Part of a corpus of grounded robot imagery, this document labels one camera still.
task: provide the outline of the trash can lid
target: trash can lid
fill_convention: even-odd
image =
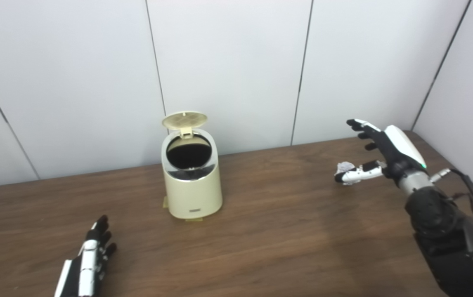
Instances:
[[[192,128],[202,126],[207,121],[207,116],[197,111],[180,111],[168,115],[161,122],[170,130],[180,130],[180,137],[190,139],[193,137]]]

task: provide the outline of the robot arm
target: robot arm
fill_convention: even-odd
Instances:
[[[393,179],[406,194],[405,209],[415,231],[414,239],[440,289],[450,297],[473,297],[473,218],[460,211],[453,199],[434,185],[450,172],[460,175],[469,188],[473,211],[473,185],[469,177],[455,169],[444,169],[429,177],[422,156],[396,126],[382,131],[363,120],[348,120],[347,124],[361,131],[359,138],[372,139],[365,148],[379,148],[387,163],[377,163],[374,170]],[[340,173],[335,180],[366,179],[367,173],[360,172],[363,168],[371,166],[364,164],[355,171]]]
[[[98,297],[109,257],[116,251],[116,244],[106,243],[112,237],[108,218],[102,216],[86,234],[78,256],[66,260],[54,297]]]

